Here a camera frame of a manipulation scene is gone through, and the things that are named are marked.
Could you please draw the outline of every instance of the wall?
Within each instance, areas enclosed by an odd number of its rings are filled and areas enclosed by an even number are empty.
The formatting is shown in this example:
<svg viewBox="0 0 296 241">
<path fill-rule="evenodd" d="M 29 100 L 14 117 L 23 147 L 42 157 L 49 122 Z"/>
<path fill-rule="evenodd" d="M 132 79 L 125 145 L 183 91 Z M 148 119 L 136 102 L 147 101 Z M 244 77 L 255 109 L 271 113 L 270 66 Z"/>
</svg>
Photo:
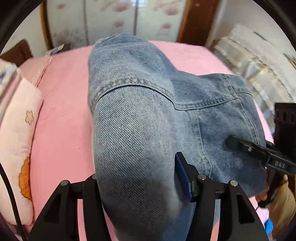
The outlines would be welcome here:
<svg viewBox="0 0 296 241">
<path fill-rule="evenodd" d="M 295 49 L 277 23 L 253 0 L 221 0 L 206 46 L 226 36 L 236 23 L 259 33 L 282 53 L 296 56 Z"/>
<path fill-rule="evenodd" d="M 32 11 L 19 25 L 2 52 L 6 52 L 22 39 L 27 39 L 32 54 L 35 57 L 42 56 L 47 51 L 40 21 L 40 6 Z"/>
</svg>

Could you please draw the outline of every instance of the bed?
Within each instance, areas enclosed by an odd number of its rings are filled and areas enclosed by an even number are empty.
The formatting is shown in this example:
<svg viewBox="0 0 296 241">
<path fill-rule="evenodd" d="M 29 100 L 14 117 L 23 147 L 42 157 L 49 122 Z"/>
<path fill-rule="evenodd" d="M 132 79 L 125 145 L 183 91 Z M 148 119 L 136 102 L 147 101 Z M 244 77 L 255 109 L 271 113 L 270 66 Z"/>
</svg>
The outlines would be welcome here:
<svg viewBox="0 0 296 241">
<path fill-rule="evenodd" d="M 162 50 L 179 70 L 195 75 L 232 74 L 205 47 L 163 41 L 151 42 Z M 61 180 L 79 182 L 95 172 L 91 149 L 93 123 L 87 105 L 87 63 L 91 49 L 92 46 L 88 46 L 53 55 L 38 85 L 44 100 L 30 157 L 30 187 L 35 220 Z M 264 116 L 260 109 L 257 109 L 266 139 L 273 141 Z M 258 205 L 255 199 L 251 201 L 256 208 Z M 264 223 L 268 219 L 268 210 L 259 208 L 257 211 Z M 112 240 L 117 240 L 107 216 L 106 219 Z M 78 203 L 78 225 L 80 239 L 86 240 L 82 202 Z M 28 226 L 27 230 L 30 231 L 31 227 L 32 225 Z M 214 240 L 217 238 L 218 225 L 213 232 Z"/>
</svg>

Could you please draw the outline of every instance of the black cable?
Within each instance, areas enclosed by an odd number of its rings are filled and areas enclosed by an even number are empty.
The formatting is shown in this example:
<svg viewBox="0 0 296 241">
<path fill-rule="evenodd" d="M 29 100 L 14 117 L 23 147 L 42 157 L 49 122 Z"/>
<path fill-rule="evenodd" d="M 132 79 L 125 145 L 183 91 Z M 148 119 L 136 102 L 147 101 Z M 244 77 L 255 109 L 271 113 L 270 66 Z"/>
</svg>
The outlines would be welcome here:
<svg viewBox="0 0 296 241">
<path fill-rule="evenodd" d="M 3 166 L 1 165 L 1 163 L 0 163 L 0 174 L 1 174 L 1 177 L 2 177 L 3 182 L 5 184 L 5 187 L 7 189 L 9 198 L 10 198 L 13 214 L 14 214 L 15 220 L 17 222 L 17 228 L 18 228 L 18 230 L 20 232 L 22 240 L 27 241 L 27 237 L 25 235 L 24 229 L 22 228 L 22 222 L 20 220 L 20 215 L 19 215 L 19 212 L 18 212 L 18 209 L 17 209 L 17 203 L 15 201 L 15 196 L 13 194 L 11 185 L 10 185 L 9 180 L 8 180 L 8 177 L 7 177 L 7 175 L 6 175 L 5 171 L 4 171 Z"/>
</svg>

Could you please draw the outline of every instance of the blue gripper pad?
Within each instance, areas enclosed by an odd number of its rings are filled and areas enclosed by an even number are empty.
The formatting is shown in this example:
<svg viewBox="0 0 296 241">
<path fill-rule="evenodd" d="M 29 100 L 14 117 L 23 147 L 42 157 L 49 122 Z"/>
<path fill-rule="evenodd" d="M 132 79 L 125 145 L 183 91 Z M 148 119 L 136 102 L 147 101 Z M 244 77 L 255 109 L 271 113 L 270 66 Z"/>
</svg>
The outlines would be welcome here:
<svg viewBox="0 0 296 241">
<path fill-rule="evenodd" d="M 191 201 L 193 199 L 191 181 L 184 166 L 184 164 L 187 165 L 186 160 L 183 155 L 181 155 L 182 153 L 180 154 L 180 152 L 177 152 L 175 155 L 175 170 L 181 183 L 184 195 Z"/>
</svg>

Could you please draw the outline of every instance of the blue object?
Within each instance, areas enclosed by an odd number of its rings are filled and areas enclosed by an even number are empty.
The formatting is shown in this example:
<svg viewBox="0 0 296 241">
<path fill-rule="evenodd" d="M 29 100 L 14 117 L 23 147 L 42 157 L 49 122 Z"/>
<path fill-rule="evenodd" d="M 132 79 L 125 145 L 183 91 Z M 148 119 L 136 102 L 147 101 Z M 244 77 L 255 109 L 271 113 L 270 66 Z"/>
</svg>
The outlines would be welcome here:
<svg viewBox="0 0 296 241">
<path fill-rule="evenodd" d="M 181 183 L 185 196 L 187 196 L 189 200 L 191 200 L 193 198 L 193 195 L 191 192 L 191 182 L 182 164 L 182 161 L 180 160 L 177 154 L 175 155 L 175 170 L 179 177 L 179 181 Z"/>
<path fill-rule="evenodd" d="M 270 218 L 264 223 L 264 227 L 265 227 L 266 234 L 269 235 L 274 228 Z"/>
</svg>

